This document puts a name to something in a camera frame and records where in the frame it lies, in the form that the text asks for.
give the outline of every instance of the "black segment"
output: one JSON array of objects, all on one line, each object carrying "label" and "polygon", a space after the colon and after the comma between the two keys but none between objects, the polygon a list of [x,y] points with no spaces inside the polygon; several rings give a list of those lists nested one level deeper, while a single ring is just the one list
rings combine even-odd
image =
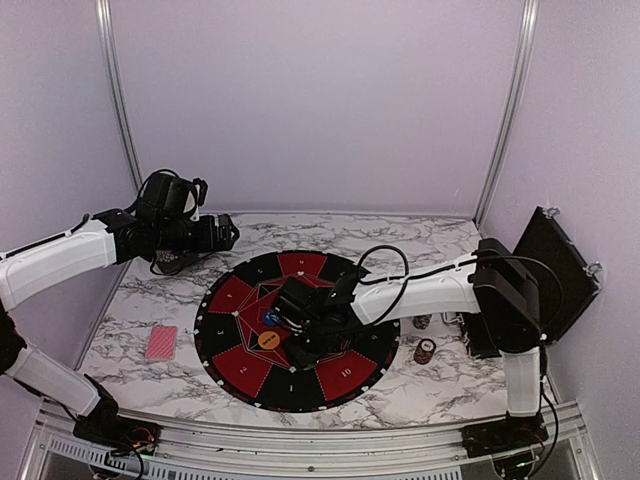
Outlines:
[{"label": "black segment", "polygon": [[196,340],[202,342],[201,354],[215,357],[242,344],[238,324],[233,315],[206,313],[203,315]]},{"label": "black segment", "polygon": [[338,257],[337,255],[327,255],[327,261],[322,267],[318,277],[322,280],[335,283],[342,275],[353,273],[355,270],[356,266],[351,260]]},{"label": "black segment", "polygon": [[282,269],[278,256],[272,253],[252,258],[251,261],[241,263],[233,269],[233,275],[250,287],[274,278],[282,277]]},{"label": "black segment", "polygon": [[351,343],[351,349],[372,362],[384,363],[399,334],[399,327],[394,323],[396,322],[386,322],[364,331]]},{"label": "black segment", "polygon": [[280,285],[261,285],[260,289],[258,290],[258,298],[266,297],[271,292],[279,288]]},{"label": "black segment", "polygon": [[280,367],[271,369],[256,401],[294,412],[326,405],[315,370],[291,373]]}]

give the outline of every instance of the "orange chip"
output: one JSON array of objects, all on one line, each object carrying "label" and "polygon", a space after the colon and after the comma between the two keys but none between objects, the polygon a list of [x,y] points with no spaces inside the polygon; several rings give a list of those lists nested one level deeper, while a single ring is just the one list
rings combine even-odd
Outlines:
[{"label": "orange chip", "polygon": [[263,332],[258,337],[258,345],[264,350],[273,350],[280,345],[280,335],[276,332]]}]

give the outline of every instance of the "red and black dartboard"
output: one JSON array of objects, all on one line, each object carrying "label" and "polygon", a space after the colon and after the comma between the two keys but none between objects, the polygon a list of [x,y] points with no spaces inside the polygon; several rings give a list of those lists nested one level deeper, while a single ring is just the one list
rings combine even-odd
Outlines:
[{"label": "red and black dartboard", "polygon": [[282,348],[291,332],[264,322],[287,277],[326,288],[355,269],[336,255],[290,251],[252,258],[223,275],[202,300],[195,322],[196,349],[207,373],[243,402],[278,412],[324,410],[365,392],[393,361],[399,322],[366,330],[344,352],[304,371],[291,368]]}]

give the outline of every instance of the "marble tabletop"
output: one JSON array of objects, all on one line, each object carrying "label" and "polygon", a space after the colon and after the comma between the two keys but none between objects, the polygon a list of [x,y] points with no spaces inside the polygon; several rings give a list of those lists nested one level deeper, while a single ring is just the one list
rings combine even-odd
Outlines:
[{"label": "marble tabletop", "polygon": [[[505,412],[501,360],[474,360],[457,326],[434,315],[426,330],[401,321],[400,347],[382,379],[346,404],[314,413],[278,413],[235,399],[201,365],[193,339],[199,303],[216,279],[251,257],[308,249],[356,261],[368,248],[391,243],[412,265],[426,266],[472,251],[480,239],[471,221],[396,216],[243,214],[234,216],[241,238],[231,252],[213,255],[175,277],[157,277],[134,261],[100,324],[81,371],[104,385],[122,408],[234,425],[300,428],[379,428],[470,420]],[[367,267],[399,269],[381,253]],[[175,358],[145,359],[151,328],[177,326]],[[437,351],[418,365],[414,350],[431,338]]]}]

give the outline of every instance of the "lavender wall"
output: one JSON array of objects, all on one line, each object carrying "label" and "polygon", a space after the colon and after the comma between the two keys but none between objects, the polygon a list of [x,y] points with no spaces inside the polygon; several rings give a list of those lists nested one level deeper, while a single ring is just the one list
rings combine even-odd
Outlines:
[{"label": "lavender wall", "polygon": [[551,350],[605,478],[640,470],[640,4],[541,2],[524,102],[486,230],[513,246],[536,205],[589,260],[604,293]]},{"label": "lavender wall", "polygon": [[471,216],[506,101],[513,0],[114,0],[143,173],[208,210]]},{"label": "lavender wall", "polygon": [[[133,187],[116,131],[95,6],[0,3],[0,248],[126,204]],[[116,268],[85,274],[18,307],[18,329],[73,364]],[[38,401],[0,379],[0,478],[15,478]]]}]

